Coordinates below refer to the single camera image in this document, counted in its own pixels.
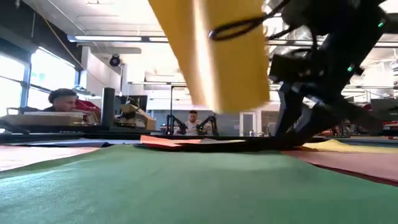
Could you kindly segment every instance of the door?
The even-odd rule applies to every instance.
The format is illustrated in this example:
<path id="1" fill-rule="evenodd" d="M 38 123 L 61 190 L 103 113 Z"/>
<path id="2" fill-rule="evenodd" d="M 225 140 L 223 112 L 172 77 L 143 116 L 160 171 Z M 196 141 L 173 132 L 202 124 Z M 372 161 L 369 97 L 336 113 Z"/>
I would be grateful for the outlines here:
<path id="1" fill-rule="evenodd" d="M 239 114 L 239 136 L 258 136 L 257 130 L 257 117 L 256 112 L 245 111 Z"/>

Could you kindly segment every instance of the dark hair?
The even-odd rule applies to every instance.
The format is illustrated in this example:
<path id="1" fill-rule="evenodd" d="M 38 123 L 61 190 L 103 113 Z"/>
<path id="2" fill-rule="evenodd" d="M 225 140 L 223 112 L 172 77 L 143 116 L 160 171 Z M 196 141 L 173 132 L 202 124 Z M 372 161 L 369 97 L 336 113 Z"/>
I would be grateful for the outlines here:
<path id="1" fill-rule="evenodd" d="M 51 91 L 51 93 L 49 95 L 49 102 L 52 104 L 52 103 L 54 103 L 55 99 L 62 97 L 62 96 L 77 96 L 77 94 L 70 89 L 61 88 L 58 90 Z"/>

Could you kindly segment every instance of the yellow cloth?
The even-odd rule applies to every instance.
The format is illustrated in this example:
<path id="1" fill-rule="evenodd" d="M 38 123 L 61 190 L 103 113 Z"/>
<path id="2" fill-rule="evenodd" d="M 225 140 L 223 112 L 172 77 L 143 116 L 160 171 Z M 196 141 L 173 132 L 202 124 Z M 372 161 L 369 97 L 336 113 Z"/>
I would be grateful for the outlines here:
<path id="1" fill-rule="evenodd" d="M 260 16 L 263 0 L 149 0 L 178 59 L 193 104 L 237 112 L 269 100 L 268 56 L 262 26 L 215 42 L 214 28 Z"/>
<path id="2" fill-rule="evenodd" d="M 306 143 L 301 148 L 303 151 L 330 151 L 330 152 L 371 152 L 371 153 L 398 153 L 398 149 L 389 147 L 351 146 L 337 140 L 320 143 Z"/>

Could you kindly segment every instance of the green cloth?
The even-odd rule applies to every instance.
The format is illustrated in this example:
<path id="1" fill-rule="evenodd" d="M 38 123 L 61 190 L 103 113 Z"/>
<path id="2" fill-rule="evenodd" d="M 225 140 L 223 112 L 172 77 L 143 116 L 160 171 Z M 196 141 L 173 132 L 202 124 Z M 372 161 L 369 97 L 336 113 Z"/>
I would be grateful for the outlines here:
<path id="1" fill-rule="evenodd" d="M 113 146 L 0 172 L 0 223 L 397 223 L 398 189 L 278 153 Z"/>

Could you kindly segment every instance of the person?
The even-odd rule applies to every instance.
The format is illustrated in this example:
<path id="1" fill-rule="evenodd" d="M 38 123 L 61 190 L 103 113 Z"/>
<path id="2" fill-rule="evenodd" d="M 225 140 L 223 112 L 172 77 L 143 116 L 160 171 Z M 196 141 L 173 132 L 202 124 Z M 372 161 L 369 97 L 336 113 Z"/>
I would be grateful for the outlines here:
<path id="1" fill-rule="evenodd" d="M 49 95 L 49 102 L 52 104 L 52 106 L 44 109 L 43 111 L 73 112 L 76 108 L 76 98 L 77 94 L 70 89 L 61 88 L 51 91 Z"/>
<path id="2" fill-rule="evenodd" d="M 198 112 L 195 110 L 191 110 L 189 111 L 189 115 L 188 115 L 188 121 L 185 122 L 185 125 L 187 126 L 187 133 L 186 135 L 189 136 L 196 136 L 198 135 L 198 131 L 197 131 L 197 126 L 199 124 L 201 124 L 202 121 L 200 121 L 198 119 Z M 203 128 L 204 131 L 209 131 L 210 125 L 209 124 L 205 124 L 205 127 Z"/>

